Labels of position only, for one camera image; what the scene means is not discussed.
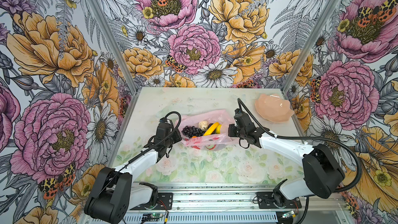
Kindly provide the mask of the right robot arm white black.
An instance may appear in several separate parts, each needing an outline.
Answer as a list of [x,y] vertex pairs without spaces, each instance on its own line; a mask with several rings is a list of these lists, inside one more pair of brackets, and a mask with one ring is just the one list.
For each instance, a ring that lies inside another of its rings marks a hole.
[[262,149],[282,155],[303,168],[303,178],[281,181],[274,189],[271,200],[282,206],[288,200],[317,196],[327,199],[345,179],[345,174],[330,149],[322,144],[313,146],[290,139],[281,139],[256,127],[248,113],[235,110],[234,124],[230,124],[228,135],[239,138]]

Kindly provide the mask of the pink plastic bag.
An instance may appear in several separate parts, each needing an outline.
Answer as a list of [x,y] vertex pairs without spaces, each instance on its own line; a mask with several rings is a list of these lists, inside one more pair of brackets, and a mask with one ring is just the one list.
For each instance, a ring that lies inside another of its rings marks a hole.
[[182,116],[179,131],[185,147],[216,151],[238,144],[228,134],[234,119],[227,110],[216,110],[199,115]]

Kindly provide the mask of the pink faceted plastic bowl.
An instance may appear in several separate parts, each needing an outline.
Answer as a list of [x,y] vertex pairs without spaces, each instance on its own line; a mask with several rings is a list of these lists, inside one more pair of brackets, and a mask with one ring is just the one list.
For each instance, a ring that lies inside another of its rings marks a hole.
[[290,102],[275,94],[261,94],[255,101],[255,109],[263,119],[274,123],[287,122],[294,114]]

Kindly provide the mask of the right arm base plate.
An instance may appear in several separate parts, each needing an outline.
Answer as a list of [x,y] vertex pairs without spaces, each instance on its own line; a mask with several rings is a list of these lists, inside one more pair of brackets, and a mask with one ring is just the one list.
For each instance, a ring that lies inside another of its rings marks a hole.
[[299,198],[287,200],[285,197],[273,192],[257,192],[254,202],[260,209],[300,209],[302,208]]

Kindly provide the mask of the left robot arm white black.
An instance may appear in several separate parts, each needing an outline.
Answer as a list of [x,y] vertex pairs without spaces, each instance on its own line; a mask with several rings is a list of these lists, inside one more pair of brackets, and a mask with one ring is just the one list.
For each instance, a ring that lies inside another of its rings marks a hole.
[[159,121],[156,133],[138,155],[116,168],[100,170],[87,198],[84,213],[93,219],[109,224],[120,223],[128,210],[144,206],[155,207],[159,201],[157,186],[150,183],[135,183],[148,168],[169,156],[173,145],[182,140],[179,132],[181,115],[172,122],[171,115]]

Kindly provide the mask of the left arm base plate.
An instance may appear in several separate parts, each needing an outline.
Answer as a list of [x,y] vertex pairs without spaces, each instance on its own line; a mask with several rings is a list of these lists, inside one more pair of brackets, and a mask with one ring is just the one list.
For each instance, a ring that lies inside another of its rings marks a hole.
[[156,202],[141,204],[136,207],[130,208],[131,211],[152,211],[152,210],[171,210],[173,206],[173,193],[158,193]]

